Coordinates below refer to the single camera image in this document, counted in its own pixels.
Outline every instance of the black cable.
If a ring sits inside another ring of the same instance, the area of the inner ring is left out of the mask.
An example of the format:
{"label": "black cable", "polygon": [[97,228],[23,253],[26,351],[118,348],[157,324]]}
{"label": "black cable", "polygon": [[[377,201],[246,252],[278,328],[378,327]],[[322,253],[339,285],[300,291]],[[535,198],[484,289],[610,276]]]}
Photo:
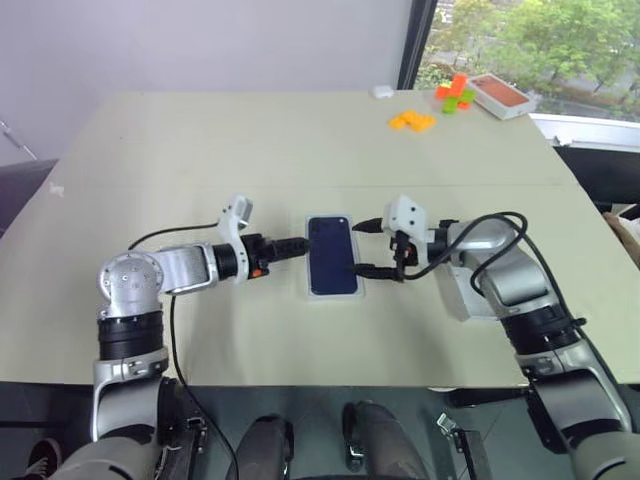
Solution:
{"label": "black cable", "polygon": [[[524,236],[524,241],[527,243],[527,245],[529,246],[529,248],[531,249],[535,257],[538,259],[538,262],[542,266],[544,273],[547,275],[547,278],[549,279],[549,283],[551,283],[551,288],[553,288],[553,291],[555,292],[556,297],[558,297],[558,303],[560,303],[560,306],[564,309],[565,313],[573,318],[573,315],[571,315],[567,302],[564,299],[564,295],[562,294],[562,290],[560,289],[560,285],[558,285],[558,281],[553,276],[553,272],[551,271],[551,268],[549,268],[549,264],[545,260],[544,256],[542,255],[542,253],[540,252],[536,244],[533,242],[533,240],[531,240],[527,235]],[[585,332],[582,326],[579,325],[577,322],[574,322],[574,328],[576,329],[580,337],[585,342],[587,342],[587,345],[593,352],[593,356],[596,357],[596,360],[598,361],[600,366],[602,366],[602,370],[604,370],[605,375],[607,376],[607,378],[609,379],[613,387],[618,392],[618,395],[620,396],[620,398],[622,398],[624,401],[624,397],[622,396],[622,393],[620,391],[620,384],[616,380],[616,377],[613,375],[613,372],[609,368],[609,365],[607,365],[607,362],[605,362],[604,358],[600,354],[600,351],[596,348],[595,344],[591,341],[591,338],[589,338],[589,336],[587,335],[587,332]],[[638,431],[637,423],[633,418],[633,416],[631,415],[631,411],[629,411],[629,418],[631,420],[631,430],[633,432],[637,432]]]}
{"label": "black cable", "polygon": [[525,217],[521,213],[500,212],[499,215],[504,215],[505,217],[508,217],[508,216],[516,217],[520,220],[521,225],[518,226],[508,218],[504,218],[503,220],[506,221],[506,223],[508,223],[511,226],[511,228],[513,228],[516,232],[518,232],[518,235],[516,235],[516,237],[513,240],[511,240],[507,245],[505,245],[504,248],[502,248],[502,250],[500,250],[498,253],[493,255],[488,260],[481,263],[480,266],[478,266],[478,268],[476,268],[475,271],[471,274],[471,279],[469,280],[471,283],[471,288],[473,288],[477,294],[483,297],[484,297],[484,294],[482,293],[482,290],[480,289],[480,286],[477,283],[478,276],[482,272],[484,272],[487,269],[487,267],[491,265],[493,262],[495,262],[496,260],[499,260],[500,258],[505,256],[507,253],[509,253],[511,250],[513,250],[513,248],[518,243],[520,243],[520,241],[526,236],[527,229],[529,228],[529,222],[527,221],[527,217]]}
{"label": "black cable", "polygon": [[129,248],[127,248],[127,250],[133,250],[145,240],[148,240],[151,237],[155,237],[156,235],[163,235],[165,233],[174,233],[174,232],[184,232],[187,230],[204,230],[205,228],[213,228],[217,226],[218,226],[218,222],[214,222],[214,223],[205,223],[204,225],[189,225],[186,227],[173,227],[173,228],[165,228],[163,230],[156,230],[155,232],[147,233],[144,237],[140,237],[138,240],[136,240],[131,245],[129,245]]}
{"label": "black cable", "polygon": [[[513,222],[512,220],[507,218],[508,216],[513,216],[513,217],[518,218],[520,220],[520,222],[521,222],[521,225],[517,225],[515,222]],[[458,235],[458,237],[451,243],[451,245],[449,247],[447,247],[433,262],[431,262],[429,265],[427,265],[424,269],[422,269],[418,273],[410,274],[410,275],[406,275],[405,274],[404,278],[406,280],[417,280],[419,278],[424,277],[425,275],[427,275],[428,273],[432,272],[433,270],[435,270],[436,267],[438,267],[440,264],[442,264],[442,263],[447,261],[447,259],[451,256],[452,253],[454,253],[455,249],[458,247],[458,245],[460,245],[460,243],[462,243],[464,238],[469,234],[469,232],[471,232],[471,230],[473,230],[481,222],[484,222],[485,220],[489,220],[489,219],[496,219],[496,220],[500,220],[500,221],[503,221],[503,222],[507,223],[509,226],[511,226],[511,228],[513,228],[514,230],[516,230],[518,232],[518,235],[511,242],[509,242],[502,250],[500,250],[498,253],[493,255],[489,260],[487,260],[484,263],[482,263],[473,272],[473,274],[471,276],[471,279],[470,279],[472,288],[476,292],[478,292],[480,295],[483,295],[482,291],[480,290],[480,288],[476,284],[477,277],[489,265],[491,265],[493,262],[495,262],[496,260],[498,260],[502,256],[506,255],[520,241],[524,240],[524,242],[529,246],[529,248],[533,252],[534,256],[536,257],[536,259],[540,263],[540,266],[544,270],[545,275],[549,279],[549,283],[551,284],[551,288],[553,289],[554,293],[556,294],[556,297],[558,298],[558,303],[560,304],[560,306],[562,307],[564,312],[568,316],[573,318],[573,316],[571,315],[571,311],[569,310],[569,306],[567,305],[567,302],[566,302],[566,300],[564,298],[564,295],[562,294],[562,290],[560,289],[560,285],[558,285],[558,281],[556,280],[555,276],[553,275],[553,272],[551,271],[551,268],[549,267],[549,264],[547,263],[546,259],[542,255],[542,252],[540,252],[540,250],[538,249],[537,245],[534,243],[533,240],[531,240],[531,238],[526,233],[527,232],[527,228],[528,228],[528,221],[527,221],[526,217],[524,215],[520,214],[520,213],[517,213],[517,212],[499,212],[499,213],[494,213],[494,214],[490,214],[490,215],[483,215],[481,217],[476,218],[471,223],[469,223],[469,225],[467,225],[464,228],[464,230],[462,230],[462,232],[460,232],[460,235]],[[609,366],[605,362],[604,358],[602,357],[602,355],[600,354],[600,352],[598,351],[598,349],[596,348],[594,343],[591,341],[591,339],[589,338],[587,333],[582,329],[582,327],[577,322],[574,322],[574,328],[576,329],[576,331],[578,332],[580,337],[582,337],[585,340],[585,342],[587,342],[587,345],[593,351],[593,355],[595,356],[596,360],[602,366],[602,369],[604,370],[605,375],[609,378],[611,383],[614,385],[614,387],[618,391],[618,394],[620,395],[620,390],[618,388],[619,384],[618,384],[617,380],[615,379],[615,376],[613,375],[613,372],[611,371],[611,369],[609,368]],[[633,430],[635,431],[636,427],[634,425],[634,419],[631,418],[631,421],[632,421],[632,425],[633,425]]]}
{"label": "black cable", "polygon": [[[155,237],[156,235],[162,235],[162,234],[165,234],[165,233],[173,233],[173,232],[182,232],[182,231],[187,231],[187,230],[203,230],[203,229],[206,229],[206,228],[213,228],[213,227],[216,227],[216,226],[218,226],[218,222],[217,221],[214,222],[214,223],[208,223],[208,224],[203,224],[203,225],[191,225],[191,226],[186,226],[186,227],[173,227],[173,228],[165,228],[165,229],[162,229],[162,230],[157,230],[155,232],[148,233],[147,235],[145,235],[143,237],[140,237],[138,240],[136,240],[131,245],[129,245],[129,248],[127,250],[133,250],[134,248],[136,248],[138,245],[140,245],[145,240],[148,240],[151,237]],[[184,375],[182,374],[182,369],[180,368],[180,362],[178,360],[178,351],[177,351],[177,347],[176,347],[176,334],[175,334],[175,322],[174,322],[175,308],[176,308],[176,297],[172,296],[171,297],[171,306],[170,306],[170,309],[169,309],[169,332],[170,332],[170,337],[171,337],[171,354],[173,356],[173,363],[174,363],[174,366],[175,366],[175,369],[176,369],[176,374],[178,375],[178,380],[182,384],[182,387],[184,388],[185,392],[187,392],[187,394],[189,395],[189,397],[191,398],[193,403],[198,407],[198,409],[202,413],[202,416],[209,423],[209,425],[213,428],[213,430],[218,434],[218,439],[219,439],[220,443],[222,444],[222,446],[226,450],[227,455],[231,459],[231,464],[233,466],[233,471],[235,473],[235,480],[240,480],[240,470],[238,468],[238,458],[236,457],[236,453],[234,452],[233,447],[231,446],[231,442],[229,442],[229,439],[224,434],[222,429],[218,426],[218,424],[215,422],[213,417],[211,415],[209,415],[209,413],[204,408],[202,403],[200,403],[200,401],[198,400],[198,397],[196,397],[195,393],[193,393],[193,391],[189,387],[189,384],[187,383],[187,380],[184,378]],[[193,475],[193,470],[194,469],[190,467],[189,474],[188,474],[189,478],[191,478],[191,476]]]}
{"label": "black cable", "polygon": [[[518,225],[516,225],[515,222],[513,222],[512,220],[507,218],[507,215],[515,216],[515,217],[519,218],[521,221],[523,221],[523,219],[524,219],[523,227],[519,227]],[[429,265],[427,265],[425,268],[423,268],[422,270],[420,270],[417,273],[413,273],[413,274],[406,274],[405,273],[403,278],[405,280],[417,280],[417,279],[422,278],[425,275],[431,273],[432,271],[434,271],[436,269],[436,267],[438,267],[440,264],[442,264],[442,263],[444,263],[444,262],[446,262],[448,260],[448,258],[455,252],[455,250],[458,247],[458,245],[460,245],[463,242],[463,240],[469,234],[469,232],[471,232],[471,230],[476,228],[480,223],[484,222],[485,220],[500,220],[502,222],[507,223],[511,227],[515,226],[516,228],[523,228],[525,231],[526,231],[526,227],[528,225],[526,223],[526,218],[524,218],[523,215],[521,215],[519,213],[516,213],[516,212],[499,212],[499,213],[492,213],[492,214],[489,214],[489,215],[482,215],[481,217],[478,217],[475,220],[473,220],[472,222],[470,222],[469,225],[467,225],[462,230],[462,232],[460,232],[460,235],[458,235],[458,238],[456,238],[451,243],[451,245],[449,245],[447,248],[445,248],[442,251],[442,253],[435,260],[433,260]],[[507,247],[508,248],[513,248],[513,246],[509,246],[509,245],[505,246],[505,248],[507,248]]]}
{"label": "black cable", "polygon": [[229,457],[231,458],[231,465],[233,467],[233,472],[235,474],[235,478],[236,478],[236,480],[240,480],[240,470],[238,468],[238,458],[236,457],[236,454],[233,451],[233,447],[231,446],[231,442],[229,442],[229,439],[223,433],[222,429],[218,426],[218,424],[215,422],[215,420],[213,420],[211,415],[209,415],[209,413],[204,408],[202,403],[200,403],[200,400],[198,400],[198,397],[196,397],[195,393],[193,393],[193,391],[191,390],[191,387],[189,387],[189,385],[187,384],[187,380],[184,378],[184,375],[182,375],[182,370],[180,369],[180,362],[178,361],[178,349],[176,348],[176,329],[175,329],[175,321],[174,321],[175,309],[176,309],[176,297],[171,297],[171,306],[169,308],[169,333],[170,333],[170,336],[171,336],[171,354],[173,355],[173,365],[174,365],[174,367],[176,369],[176,374],[178,375],[178,380],[180,380],[180,383],[184,387],[184,390],[187,392],[189,397],[191,397],[191,400],[198,407],[198,409],[200,410],[202,415],[205,417],[207,422],[211,425],[211,427],[213,427],[215,432],[218,434],[218,439],[220,440],[220,443],[222,444],[224,449],[229,454]]}

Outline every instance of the phone screen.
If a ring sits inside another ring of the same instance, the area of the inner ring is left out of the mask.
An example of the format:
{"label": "phone screen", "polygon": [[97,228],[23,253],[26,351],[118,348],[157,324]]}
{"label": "phone screen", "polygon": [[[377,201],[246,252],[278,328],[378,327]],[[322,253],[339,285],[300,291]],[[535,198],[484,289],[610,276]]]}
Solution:
{"label": "phone screen", "polygon": [[309,219],[309,277],[315,295],[349,295],[358,290],[351,228],[345,217]]}

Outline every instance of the tree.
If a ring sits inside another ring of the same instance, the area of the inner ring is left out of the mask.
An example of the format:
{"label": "tree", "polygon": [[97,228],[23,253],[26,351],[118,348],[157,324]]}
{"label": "tree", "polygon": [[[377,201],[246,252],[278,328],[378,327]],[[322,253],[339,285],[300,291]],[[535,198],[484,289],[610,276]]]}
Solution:
{"label": "tree", "polygon": [[498,9],[490,0],[459,0],[453,7],[452,24],[438,35],[437,49],[454,52],[453,66],[462,54],[477,63],[487,35],[495,31]]}
{"label": "tree", "polygon": [[620,101],[618,102],[620,105],[640,103],[637,97],[638,92],[640,91],[640,48],[636,47],[636,51],[631,58],[633,65],[633,79],[631,80],[631,85],[629,85],[627,91],[622,95],[622,97],[620,97]]}
{"label": "tree", "polygon": [[611,85],[630,67],[637,67],[639,49],[640,2],[603,2],[601,28],[586,60],[587,73],[598,82],[593,93]]}
{"label": "tree", "polygon": [[491,50],[489,63],[498,73],[523,77],[545,89],[558,85],[591,65],[602,84],[624,68],[612,60],[621,47],[624,21],[617,1],[637,0],[524,0],[505,16],[505,26]]}
{"label": "tree", "polygon": [[416,90],[427,90],[436,88],[451,80],[451,75],[443,72],[437,65],[427,62],[420,62],[418,74],[413,88]]}

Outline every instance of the gray wall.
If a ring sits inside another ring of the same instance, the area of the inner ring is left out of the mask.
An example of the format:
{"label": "gray wall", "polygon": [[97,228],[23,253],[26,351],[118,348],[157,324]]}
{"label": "gray wall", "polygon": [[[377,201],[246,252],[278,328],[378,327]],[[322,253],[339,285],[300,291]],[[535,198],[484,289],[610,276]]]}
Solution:
{"label": "gray wall", "polygon": [[[118,90],[395,86],[410,4],[2,0],[0,116],[53,158]],[[0,165],[21,158],[0,149]]]}

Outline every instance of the floor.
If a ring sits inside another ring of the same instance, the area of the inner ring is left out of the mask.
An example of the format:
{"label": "floor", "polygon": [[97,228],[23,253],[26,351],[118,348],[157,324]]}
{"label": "floor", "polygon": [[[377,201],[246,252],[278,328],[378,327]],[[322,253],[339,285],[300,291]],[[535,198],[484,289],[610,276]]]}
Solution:
{"label": "floor", "polygon": [[[380,403],[402,423],[422,454],[432,480],[469,480],[464,458],[435,425],[446,412],[461,427],[478,430],[493,479],[566,480],[573,478],[569,459],[545,450],[527,415],[523,400],[452,409],[443,394],[422,388],[196,388],[203,404],[218,419],[235,446],[254,419],[278,413],[294,424],[295,459],[291,478],[348,474],[343,464],[340,414],[349,401]],[[640,418],[640,393],[625,387],[627,401]],[[0,383],[0,420],[67,420],[51,431],[0,429],[0,478],[19,475],[31,445],[45,435],[57,438],[68,455],[89,440],[91,387]],[[229,466],[220,444],[211,439],[198,457],[196,479],[223,479]]]}
{"label": "floor", "polygon": [[[343,463],[340,414],[346,402],[362,399],[380,403],[396,415],[433,480],[469,479],[464,457],[435,424],[443,411],[464,429],[481,432],[495,480],[573,478],[569,459],[540,444],[522,400],[450,409],[442,394],[418,388],[207,388],[197,394],[233,445],[261,415],[279,413],[291,421],[295,429],[291,478],[350,473]],[[196,478],[226,474],[229,459],[219,444],[210,444],[201,460]]]}

